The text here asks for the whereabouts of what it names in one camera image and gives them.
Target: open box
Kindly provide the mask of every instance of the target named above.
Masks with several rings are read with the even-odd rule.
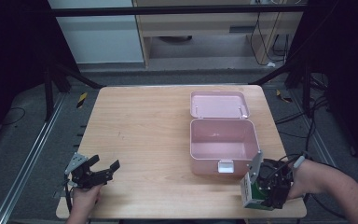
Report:
[[[249,109],[238,91],[193,91],[191,170],[197,175],[245,175],[259,151]]]

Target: human arm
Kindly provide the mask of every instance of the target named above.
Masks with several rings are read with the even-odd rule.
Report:
[[[99,200],[102,186],[94,186],[91,189],[74,188],[72,211],[66,220],[66,224],[84,224],[87,222],[92,208]]]
[[[304,160],[294,170],[294,184],[288,199],[305,193],[327,193],[342,208],[350,223],[358,223],[358,183],[338,169]]]

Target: white wall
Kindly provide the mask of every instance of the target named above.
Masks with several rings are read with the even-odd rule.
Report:
[[[51,8],[132,7],[131,0],[48,0]],[[134,16],[57,18],[77,63],[142,63]]]

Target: box latch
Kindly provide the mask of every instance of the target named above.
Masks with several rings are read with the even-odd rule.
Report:
[[[232,160],[221,160],[217,163],[217,171],[223,174],[234,173],[234,161]]]

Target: pink lid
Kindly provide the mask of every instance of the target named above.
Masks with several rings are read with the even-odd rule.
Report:
[[[239,91],[193,91],[190,114],[198,119],[247,119],[249,109]]]

